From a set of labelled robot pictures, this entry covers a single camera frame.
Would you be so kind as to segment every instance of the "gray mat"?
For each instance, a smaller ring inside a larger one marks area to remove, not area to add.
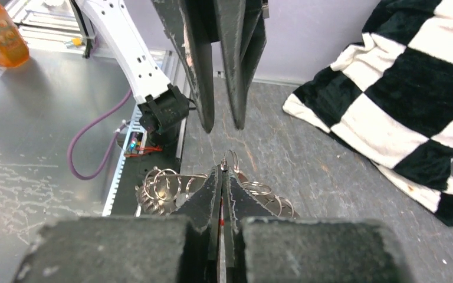
[[[191,114],[182,173],[207,173],[226,149],[235,150],[244,173],[289,198],[302,217],[380,219],[396,232],[418,282],[453,282],[453,228],[395,188],[366,159],[284,114],[282,104],[292,90],[254,83],[245,130],[236,131],[224,80],[216,79],[215,127],[207,135]]]

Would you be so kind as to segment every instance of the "gripper jaw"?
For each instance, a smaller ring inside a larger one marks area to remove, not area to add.
[[[214,125],[211,43],[221,44],[235,127],[243,129],[247,93],[267,40],[262,0],[152,0],[188,77],[203,129]]]

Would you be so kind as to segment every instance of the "metal surface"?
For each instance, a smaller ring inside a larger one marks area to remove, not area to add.
[[[80,181],[71,175],[65,153],[75,133],[129,87],[114,60],[38,50],[31,57],[0,78],[0,282],[11,280],[43,224],[101,214],[115,164],[92,181]],[[82,172],[96,169],[133,106],[128,103],[79,141],[74,162]],[[114,161],[118,155],[115,151]]]
[[[235,126],[244,128],[247,91],[266,43],[259,0],[153,0],[190,82],[203,129],[214,125],[211,43],[220,41]]]

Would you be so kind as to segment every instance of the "checkered cushion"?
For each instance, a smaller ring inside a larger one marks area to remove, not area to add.
[[[382,0],[362,37],[283,109],[453,226],[453,0]]]

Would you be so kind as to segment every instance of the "gray floor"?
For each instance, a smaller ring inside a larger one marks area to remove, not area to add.
[[[114,61],[37,50],[31,55],[0,79],[0,283],[11,280],[46,221],[101,214],[114,168],[91,181],[77,180],[67,167],[67,146],[129,87]],[[133,107],[128,103],[79,141],[74,161],[81,173],[94,172]]]
[[[364,158],[282,112],[293,87],[253,84],[244,131],[229,114],[224,81],[215,81],[216,121],[205,134],[188,121],[182,173],[207,173],[226,149],[247,176],[271,185],[307,218],[378,218],[395,230],[418,282],[453,282],[453,228],[397,190]]]

